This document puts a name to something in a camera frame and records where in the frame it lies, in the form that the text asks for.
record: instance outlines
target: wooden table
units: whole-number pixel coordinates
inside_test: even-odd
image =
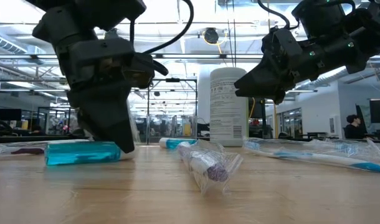
[[[176,153],[45,168],[0,158],[0,224],[380,223],[380,174],[244,154],[231,194],[202,197]]]

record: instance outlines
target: wrapped toothbrush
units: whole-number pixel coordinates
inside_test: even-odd
[[[225,192],[243,160],[237,153],[226,152],[220,144],[203,140],[194,144],[182,142],[177,150],[202,194],[215,187]]]
[[[380,144],[371,140],[297,142],[284,139],[246,139],[244,149],[258,156],[380,172]]]

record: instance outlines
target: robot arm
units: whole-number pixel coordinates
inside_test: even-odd
[[[185,29],[147,53],[135,52],[129,40],[99,40],[94,32],[95,27],[109,31],[125,18],[134,22],[146,10],[142,0],[27,1],[46,11],[32,35],[53,45],[81,127],[95,139],[114,141],[125,153],[133,151],[126,100],[132,87],[149,87],[154,71],[168,74],[149,53],[172,44],[189,29],[194,17],[190,0],[183,0],[191,12]]]
[[[271,28],[262,39],[261,62],[235,82],[236,95],[279,104],[298,82],[316,80],[342,66],[348,73],[364,70],[369,58],[380,54],[380,1],[370,1],[367,9],[356,9],[353,1],[303,0],[292,14],[308,39],[297,42],[289,24]],[[341,7],[344,3],[353,6],[348,15]]]

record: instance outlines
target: person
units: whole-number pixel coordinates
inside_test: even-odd
[[[45,133],[39,125],[35,125],[30,133],[30,136],[44,136]]]
[[[366,133],[364,133],[363,129],[361,128],[361,120],[360,118],[355,115],[349,115],[346,117],[346,121],[349,123],[345,129],[345,138],[347,139],[364,139],[366,137]]]

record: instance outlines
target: desk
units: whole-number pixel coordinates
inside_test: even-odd
[[[225,197],[202,197],[178,155],[45,168],[0,158],[0,224],[380,223],[380,174],[244,154]]]

